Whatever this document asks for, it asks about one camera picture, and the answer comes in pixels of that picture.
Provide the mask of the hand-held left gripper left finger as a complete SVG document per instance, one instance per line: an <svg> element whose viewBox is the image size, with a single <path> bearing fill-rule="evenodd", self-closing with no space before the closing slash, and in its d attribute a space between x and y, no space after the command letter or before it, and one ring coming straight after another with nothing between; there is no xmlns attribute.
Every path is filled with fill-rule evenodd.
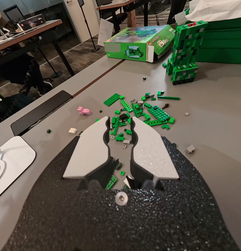
<svg viewBox="0 0 241 251"><path fill-rule="evenodd" d="M78 190L89 188L97 180L106 190L119 159L111 156L109 143L110 117L105 116L89 126L78 142L63 173L63 179L80 180Z"/></svg>

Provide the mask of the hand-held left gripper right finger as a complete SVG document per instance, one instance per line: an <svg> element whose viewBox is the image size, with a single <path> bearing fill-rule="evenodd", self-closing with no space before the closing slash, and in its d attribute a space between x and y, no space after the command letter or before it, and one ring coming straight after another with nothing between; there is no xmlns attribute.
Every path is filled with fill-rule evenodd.
<svg viewBox="0 0 241 251"><path fill-rule="evenodd" d="M146 180L152 181L154 188L161 180L179 181L180 176L163 142L162 136L152 127L136 117L131 118L133 143L128 179L130 189L140 189Z"/></svg>

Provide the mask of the green plastic bin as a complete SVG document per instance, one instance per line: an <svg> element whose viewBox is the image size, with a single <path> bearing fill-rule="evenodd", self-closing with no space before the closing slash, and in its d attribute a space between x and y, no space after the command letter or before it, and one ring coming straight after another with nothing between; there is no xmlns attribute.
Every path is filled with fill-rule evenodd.
<svg viewBox="0 0 241 251"><path fill-rule="evenodd" d="M209 22L197 62L241 64L241 18Z"/></svg>

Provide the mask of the wood-edged office desk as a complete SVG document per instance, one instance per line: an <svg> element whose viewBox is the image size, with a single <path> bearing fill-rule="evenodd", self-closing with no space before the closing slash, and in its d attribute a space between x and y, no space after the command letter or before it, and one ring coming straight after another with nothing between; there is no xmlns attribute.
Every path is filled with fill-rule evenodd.
<svg viewBox="0 0 241 251"><path fill-rule="evenodd" d="M2 56L0 58L0 65L5 64L8 61L11 61L25 53L28 53L35 48L42 46L42 44L45 43L51 43L53 44L56 52L58 53L59 57L61 58L63 64L65 65L66 69L68 70L69 74L71 76L74 76L75 73L72 70L69 62L67 61L65 55L63 54L62 50L60 49L58 45L58 38L56 36L56 33L54 29L62 24L62 20L52 20L47 21L45 24L42 24L38 27L23 31L21 33L18 33L17 35L12 36L12 38L2 40L0 42L0 51L4 50L6 48L9 48L13 45L19 44L20 42L23 42L27 39L32 39L33 37L37 37L36 40L31 42L30 44L27 44L24 47L21 47L17 51L11 52L5 56Z"/></svg>
<svg viewBox="0 0 241 251"><path fill-rule="evenodd" d="M127 24L128 27L136 27L137 21L136 21L136 13L135 13L135 7L134 7L135 1L133 0L114 0L110 4L107 5L101 5L96 8L97 11L100 13L100 17L102 16L102 11L107 10L108 12L112 13L112 21L114 24L114 35L119 33L120 31L120 20L124 21L124 19L120 19L119 17L126 17L127 18ZM123 11L127 14L120 13L116 15L116 11L120 8L123 8Z"/></svg>

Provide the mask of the large white toy brick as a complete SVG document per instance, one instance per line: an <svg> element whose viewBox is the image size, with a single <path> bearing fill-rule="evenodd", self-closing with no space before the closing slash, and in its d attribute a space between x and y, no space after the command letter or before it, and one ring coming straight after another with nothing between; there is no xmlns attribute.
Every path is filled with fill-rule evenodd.
<svg viewBox="0 0 241 251"><path fill-rule="evenodd" d="M134 180L131 178L130 175L126 176L124 183L126 184L126 186L129 187L129 189L133 189L135 187Z"/></svg>

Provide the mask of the pink toy pig figure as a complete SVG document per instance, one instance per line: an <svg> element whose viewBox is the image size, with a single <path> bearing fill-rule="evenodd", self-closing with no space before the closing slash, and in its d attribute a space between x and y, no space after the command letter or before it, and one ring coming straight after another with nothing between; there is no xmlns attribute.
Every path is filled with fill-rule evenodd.
<svg viewBox="0 0 241 251"><path fill-rule="evenodd" d="M79 111L79 114L81 115L90 115L91 111L89 109L83 108L82 106L78 107L77 111Z"/></svg>

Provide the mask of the short green toy plate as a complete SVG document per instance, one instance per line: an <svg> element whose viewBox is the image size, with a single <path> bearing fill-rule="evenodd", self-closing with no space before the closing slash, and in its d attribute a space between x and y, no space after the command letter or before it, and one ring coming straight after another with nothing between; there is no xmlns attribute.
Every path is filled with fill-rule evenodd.
<svg viewBox="0 0 241 251"><path fill-rule="evenodd" d="M124 99L120 100L120 102L128 112L133 111L132 107Z"/></svg>

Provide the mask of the green blocky toy figure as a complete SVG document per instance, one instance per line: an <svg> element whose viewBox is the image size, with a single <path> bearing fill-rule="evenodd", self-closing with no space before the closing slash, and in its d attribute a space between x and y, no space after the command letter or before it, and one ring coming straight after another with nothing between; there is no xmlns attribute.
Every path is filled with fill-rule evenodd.
<svg viewBox="0 0 241 251"><path fill-rule="evenodd" d="M198 66L197 55L208 22L203 20L176 27L173 52L167 62L167 74L173 85L195 80Z"/></svg>

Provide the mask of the green toy set box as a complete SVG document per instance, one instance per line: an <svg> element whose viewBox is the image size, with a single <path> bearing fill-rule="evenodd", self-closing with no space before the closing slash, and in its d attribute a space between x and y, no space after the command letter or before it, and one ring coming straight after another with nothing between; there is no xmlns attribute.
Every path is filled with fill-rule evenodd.
<svg viewBox="0 0 241 251"><path fill-rule="evenodd" d="M130 27L104 41L108 58L150 62L172 47L175 29L170 25Z"/></svg>

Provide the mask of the white paper scrap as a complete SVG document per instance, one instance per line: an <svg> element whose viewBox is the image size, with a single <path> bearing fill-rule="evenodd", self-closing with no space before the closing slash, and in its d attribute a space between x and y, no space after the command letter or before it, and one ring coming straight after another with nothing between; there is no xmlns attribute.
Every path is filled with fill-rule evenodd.
<svg viewBox="0 0 241 251"><path fill-rule="evenodd" d="M187 23L188 19L186 18L185 11L182 11L174 16L175 21L178 26L184 25Z"/></svg>

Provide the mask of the dark toy set box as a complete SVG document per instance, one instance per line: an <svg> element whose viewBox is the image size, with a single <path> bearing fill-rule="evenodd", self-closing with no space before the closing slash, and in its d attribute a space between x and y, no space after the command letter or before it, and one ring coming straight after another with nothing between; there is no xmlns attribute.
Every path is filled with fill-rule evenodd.
<svg viewBox="0 0 241 251"><path fill-rule="evenodd" d="M25 20L20 21L19 23L17 23L17 26L23 30L29 30L38 26L41 26L43 24L46 23L46 20L44 18L44 16L42 14L38 14L32 17L29 17Z"/></svg>

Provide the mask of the black tablet floor stand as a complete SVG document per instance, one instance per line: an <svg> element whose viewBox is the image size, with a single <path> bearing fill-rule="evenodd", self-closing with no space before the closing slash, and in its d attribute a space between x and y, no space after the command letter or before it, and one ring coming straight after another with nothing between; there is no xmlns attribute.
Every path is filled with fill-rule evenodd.
<svg viewBox="0 0 241 251"><path fill-rule="evenodd" d="M79 3L79 6L81 8L81 11L82 11L82 14L83 14L83 17L84 17L84 21L86 23L86 26L87 26L87 29L88 29L88 32L89 32L89 35L90 35L90 38L91 38L91 41L93 43L93 49L91 49L92 52L96 52L98 51L100 48L99 47L96 47L95 44L94 44L94 40L93 40L93 37L91 35L91 32L90 32L90 29L89 29L89 26L88 26L88 23L87 23L87 20L86 20L86 17L85 17L85 14L84 14L84 11L83 11L83 5L84 5L84 1L83 0L78 0L78 3Z"/></svg>

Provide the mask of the white printed paper bag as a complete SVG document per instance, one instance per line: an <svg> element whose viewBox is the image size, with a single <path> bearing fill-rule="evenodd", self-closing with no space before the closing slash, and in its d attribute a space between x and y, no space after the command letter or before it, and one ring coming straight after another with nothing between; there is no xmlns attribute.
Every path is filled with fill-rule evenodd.
<svg viewBox="0 0 241 251"><path fill-rule="evenodd" d="M222 21L241 18L241 0L198 0L189 2L189 21Z"/></svg>

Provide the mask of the black office chair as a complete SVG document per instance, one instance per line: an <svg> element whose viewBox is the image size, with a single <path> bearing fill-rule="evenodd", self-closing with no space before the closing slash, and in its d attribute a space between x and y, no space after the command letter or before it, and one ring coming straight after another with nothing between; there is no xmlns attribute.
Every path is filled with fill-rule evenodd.
<svg viewBox="0 0 241 251"><path fill-rule="evenodd" d="M3 12L7 16L9 21L14 23L19 23L20 21L25 19L23 13L20 11L19 7L16 4L4 9Z"/></svg>

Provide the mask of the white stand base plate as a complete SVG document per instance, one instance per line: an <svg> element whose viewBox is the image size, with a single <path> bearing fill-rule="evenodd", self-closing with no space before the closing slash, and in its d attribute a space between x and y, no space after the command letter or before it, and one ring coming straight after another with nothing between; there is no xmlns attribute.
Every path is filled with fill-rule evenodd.
<svg viewBox="0 0 241 251"><path fill-rule="evenodd" d="M6 170L0 179L0 196L34 162L36 152L20 136L15 136L3 144L3 160Z"/></svg>

